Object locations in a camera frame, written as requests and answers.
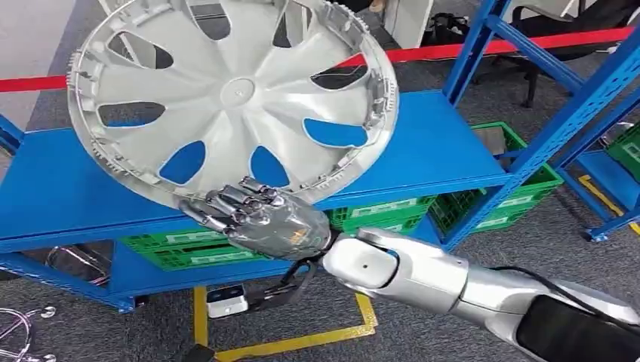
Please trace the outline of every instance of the silver hubcap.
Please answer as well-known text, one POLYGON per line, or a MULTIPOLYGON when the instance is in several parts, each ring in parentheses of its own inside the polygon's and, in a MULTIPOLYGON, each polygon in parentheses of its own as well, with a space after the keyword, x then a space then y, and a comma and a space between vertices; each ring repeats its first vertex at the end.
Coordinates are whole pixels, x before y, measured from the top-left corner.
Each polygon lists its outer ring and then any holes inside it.
POLYGON ((78 137, 107 172, 135 192, 169 207, 245 175, 267 149, 284 169, 286 186, 309 202, 326 198, 367 170, 395 127, 395 75, 366 25, 321 0, 222 0, 230 32, 208 38, 184 0, 133 0, 91 33, 72 59, 69 111, 78 137), (286 14, 310 17, 290 48, 273 44, 286 14), (134 36, 171 55, 164 69, 126 59, 109 47, 134 36), (339 89, 313 81, 354 54, 367 72, 339 89), (147 124, 114 127, 100 107, 134 102, 164 106, 147 124), (364 145, 328 145, 306 119, 361 127, 364 145), (160 170, 182 148, 205 145, 204 162, 184 183, 160 170))

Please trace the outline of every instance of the hubcap center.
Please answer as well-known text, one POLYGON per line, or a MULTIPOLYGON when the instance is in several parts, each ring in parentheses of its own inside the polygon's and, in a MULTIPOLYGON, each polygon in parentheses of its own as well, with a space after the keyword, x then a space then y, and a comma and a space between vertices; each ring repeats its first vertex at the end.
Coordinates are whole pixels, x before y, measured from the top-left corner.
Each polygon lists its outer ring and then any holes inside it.
POLYGON ((234 79, 222 88, 220 99, 225 107, 242 106, 254 96, 255 90, 256 86, 251 80, 234 79))

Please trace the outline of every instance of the red barrier tape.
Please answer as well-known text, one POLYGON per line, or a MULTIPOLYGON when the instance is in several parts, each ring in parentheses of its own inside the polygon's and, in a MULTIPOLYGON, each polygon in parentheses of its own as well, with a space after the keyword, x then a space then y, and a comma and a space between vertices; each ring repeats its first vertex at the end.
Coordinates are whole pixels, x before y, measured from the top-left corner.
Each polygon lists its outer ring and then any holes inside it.
MULTIPOLYGON (((620 41, 626 39, 634 28, 628 26, 619 29, 596 30, 592 32, 574 32, 571 34, 541 36, 539 38, 531 38, 532 42, 538 44, 542 48, 562 48, 573 45, 608 43, 612 41, 620 41)), ((391 63, 410 62, 412 60, 438 60, 450 59, 458 56, 462 50, 462 44, 451 45, 432 45, 430 47, 416 49, 394 49, 386 52, 391 63)), ((506 40, 493 40, 487 46, 485 55, 513 53, 515 47, 506 40)), ((339 66, 360 66, 365 62, 361 55, 356 55, 339 66)))
MULTIPOLYGON (((628 26, 619 29, 596 30, 592 32, 575 32, 571 34, 542 36, 531 40, 542 48, 562 48, 573 45, 608 43, 620 41, 633 32, 634 28, 628 26)), ((386 52, 392 63, 410 62, 412 60, 440 60, 455 58, 462 49, 462 44, 434 45, 415 49, 394 49, 386 52)), ((493 40, 487 46, 485 54, 512 53, 515 47, 504 40, 493 40)), ((356 55, 338 66, 360 66, 365 62, 362 56, 356 55)), ((65 89, 66 76, 55 75, 40 78, 0 79, 0 93, 46 91, 51 89, 65 89)))
POLYGON ((66 88, 66 76, 55 75, 53 77, 0 79, 0 93, 46 91, 50 89, 66 88))

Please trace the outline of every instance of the shelf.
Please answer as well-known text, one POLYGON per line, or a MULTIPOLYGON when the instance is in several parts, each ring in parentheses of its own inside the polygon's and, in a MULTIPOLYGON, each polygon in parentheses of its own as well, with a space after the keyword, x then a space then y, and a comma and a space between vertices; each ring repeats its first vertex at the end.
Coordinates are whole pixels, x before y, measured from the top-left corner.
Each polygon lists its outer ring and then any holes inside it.
POLYGON ((435 226, 429 214, 425 215, 422 221, 420 221, 420 224, 418 224, 418 227, 410 236, 420 241, 443 247, 438 227, 435 226))
MULTIPOLYGON (((400 95, 393 138, 323 210, 504 184, 505 173, 440 91, 400 95)), ((0 185, 0 253, 192 228, 117 183, 71 129, 27 133, 0 185)))
POLYGON ((282 275, 291 262, 264 260, 228 265, 164 271, 124 244, 114 244, 109 282, 111 296, 142 296, 197 285, 216 285, 282 275))
POLYGON ((605 151, 585 152, 576 161, 616 204, 627 210, 635 208, 640 197, 640 184, 605 151))

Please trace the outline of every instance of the yellow tape line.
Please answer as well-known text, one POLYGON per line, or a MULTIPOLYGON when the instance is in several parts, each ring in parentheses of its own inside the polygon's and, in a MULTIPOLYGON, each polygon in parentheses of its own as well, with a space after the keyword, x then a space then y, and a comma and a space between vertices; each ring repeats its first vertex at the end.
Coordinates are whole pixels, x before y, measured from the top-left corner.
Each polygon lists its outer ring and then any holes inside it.
MULTIPOLYGON (((591 191, 592 194, 594 194, 597 198, 599 198, 600 201, 602 201, 605 205, 607 205, 613 212, 616 213, 616 215, 618 216, 624 215, 624 212, 618 206, 616 206, 613 202, 611 202, 611 200, 609 200, 605 196, 605 194, 600 192, 600 190, 598 190, 592 183, 589 182, 590 180, 591 180, 591 176, 589 175, 584 175, 578 178, 578 181, 580 181, 580 183, 582 183, 586 189, 591 191)), ((636 224, 635 222, 630 222, 629 227, 636 234, 640 235, 640 226, 638 226, 638 224, 636 224)))
POLYGON ((304 337, 283 339, 282 341, 263 343, 261 345, 231 349, 216 353, 216 359, 220 362, 231 362, 239 360, 240 358, 267 356, 270 354, 294 351, 297 349, 313 347, 315 345, 326 345, 328 343, 375 334, 375 327, 378 325, 378 320, 374 313, 374 307, 371 304, 371 300, 369 297, 359 293, 355 295, 355 300, 358 303, 360 312, 362 313, 362 319, 365 321, 364 325, 343 328, 341 330, 332 330, 331 332, 316 333, 304 337))
POLYGON ((207 287, 193 288, 193 337, 195 343, 209 346, 207 327, 207 287))

